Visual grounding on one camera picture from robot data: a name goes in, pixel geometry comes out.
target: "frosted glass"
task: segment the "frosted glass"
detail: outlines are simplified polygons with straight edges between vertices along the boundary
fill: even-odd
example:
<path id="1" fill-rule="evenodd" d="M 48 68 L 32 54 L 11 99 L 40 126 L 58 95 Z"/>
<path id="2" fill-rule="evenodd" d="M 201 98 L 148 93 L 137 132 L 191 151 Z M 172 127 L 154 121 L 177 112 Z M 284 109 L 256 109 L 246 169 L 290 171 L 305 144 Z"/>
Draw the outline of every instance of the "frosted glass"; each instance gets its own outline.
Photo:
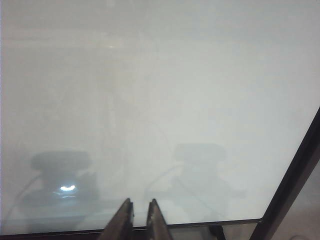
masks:
<path id="1" fill-rule="evenodd" d="M 1 1 L 1 234 L 259 219 L 320 103 L 319 1 Z"/>

